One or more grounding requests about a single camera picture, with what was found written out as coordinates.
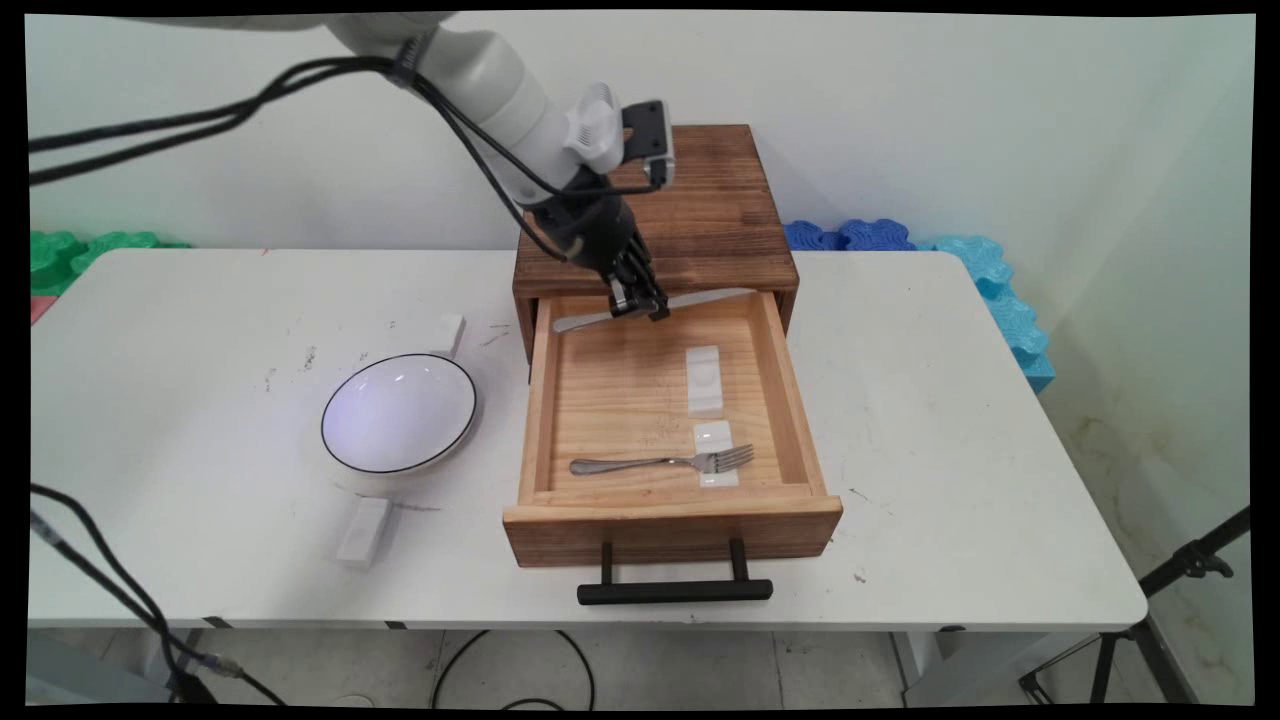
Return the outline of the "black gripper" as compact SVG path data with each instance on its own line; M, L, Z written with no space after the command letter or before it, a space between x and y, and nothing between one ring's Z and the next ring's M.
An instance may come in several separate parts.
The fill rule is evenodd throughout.
M611 318L639 314L660 320L669 315L667 295L658 283L634 213L623 197L553 196L527 209L536 245L544 254L591 272L605 283Z

